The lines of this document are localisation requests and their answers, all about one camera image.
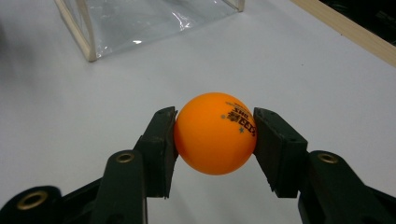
ball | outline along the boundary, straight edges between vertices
hole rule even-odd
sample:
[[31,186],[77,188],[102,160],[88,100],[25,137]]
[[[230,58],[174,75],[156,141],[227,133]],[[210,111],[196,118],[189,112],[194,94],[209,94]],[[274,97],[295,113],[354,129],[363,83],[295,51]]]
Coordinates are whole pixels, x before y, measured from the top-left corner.
[[240,168],[256,146],[256,125],[235,97],[210,92],[190,100],[177,116],[174,138],[181,158],[207,175]]

white surface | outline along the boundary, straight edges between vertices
hole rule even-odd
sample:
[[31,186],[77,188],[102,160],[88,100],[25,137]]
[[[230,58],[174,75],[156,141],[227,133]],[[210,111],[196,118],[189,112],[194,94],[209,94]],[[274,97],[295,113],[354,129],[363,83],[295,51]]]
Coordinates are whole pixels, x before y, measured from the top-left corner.
[[[34,186],[63,194],[103,174],[159,109],[224,91],[277,112],[396,196],[396,69],[286,0],[87,63],[48,0],[0,3],[0,204]],[[149,223],[301,223],[255,157],[225,176],[177,160],[169,200]]]

